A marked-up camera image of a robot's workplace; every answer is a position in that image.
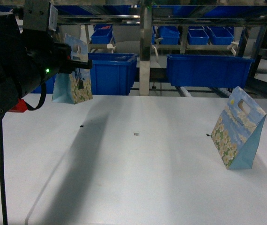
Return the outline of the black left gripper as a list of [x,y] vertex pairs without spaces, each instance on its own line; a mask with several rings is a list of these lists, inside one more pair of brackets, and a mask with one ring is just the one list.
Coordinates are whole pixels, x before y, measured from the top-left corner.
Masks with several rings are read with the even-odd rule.
[[77,68],[92,69],[92,60],[82,61],[71,59],[72,48],[68,44],[54,43],[43,59],[45,77],[53,77],[58,73],[71,74]]

